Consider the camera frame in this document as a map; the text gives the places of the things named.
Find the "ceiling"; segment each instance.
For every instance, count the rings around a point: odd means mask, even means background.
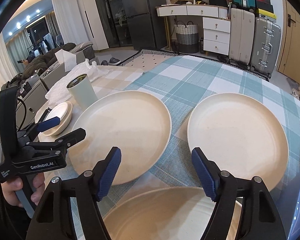
[[[12,37],[21,32],[25,27],[41,18],[42,16],[50,13],[51,11],[53,11],[52,0],[41,0],[31,5],[20,14],[16,15],[6,24],[2,31],[4,41],[7,43]],[[30,22],[27,22],[27,16],[30,16]],[[18,22],[21,24],[20,29],[17,29]]]

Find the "gray curtain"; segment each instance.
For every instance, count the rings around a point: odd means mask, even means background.
[[[52,35],[53,41],[56,42],[56,37],[58,35],[60,35],[61,32],[59,30],[59,26],[58,26],[56,15],[55,15],[54,11],[46,14],[44,16],[44,18],[46,19],[48,30],[49,30],[50,34]]]
[[[27,48],[31,45],[32,42],[26,29],[18,33],[6,43],[8,54],[18,73],[22,73],[24,71],[25,65],[23,63],[18,63],[17,61],[26,59],[29,56]]]

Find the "blue and white plaid tablecloth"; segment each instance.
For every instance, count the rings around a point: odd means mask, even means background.
[[[282,181],[271,191],[274,200],[300,172],[300,101],[267,81],[219,62],[183,56],[167,59],[125,90],[145,91],[160,98],[170,111],[172,133],[162,157],[146,174],[111,187],[108,196],[99,203],[102,215],[124,200],[155,188],[201,186],[191,163],[186,125],[194,107],[215,93],[234,92],[253,97],[269,108],[283,126],[289,143],[289,162]],[[75,176],[69,169],[71,164],[67,171],[59,172],[62,179]],[[73,214],[76,220],[76,208]],[[80,238],[82,231],[77,221],[75,224]]]

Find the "blue textured pad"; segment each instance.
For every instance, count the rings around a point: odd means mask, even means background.
[[[48,119],[48,120],[38,124],[37,131],[44,132],[44,131],[49,130],[59,124],[60,124],[60,118],[56,116],[56,117],[53,117],[51,119]]]
[[[200,158],[196,149],[192,150],[191,159],[206,196],[210,197],[212,201],[215,201],[217,198],[216,190],[218,189],[219,185],[216,185],[217,182],[213,179],[207,166]]]
[[[108,166],[106,167],[105,171],[103,172],[99,184],[98,184],[98,192],[97,198],[99,201],[102,200],[103,197],[108,195],[112,182],[114,180],[114,176],[117,173],[119,165],[121,163],[121,150],[117,148],[117,150],[112,155]]]

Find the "vanity table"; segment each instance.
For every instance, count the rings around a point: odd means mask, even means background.
[[[194,15],[202,17],[203,50],[229,55],[230,27],[228,8],[215,5],[171,4],[156,7],[157,14],[164,17],[168,48],[171,50],[169,16]]]

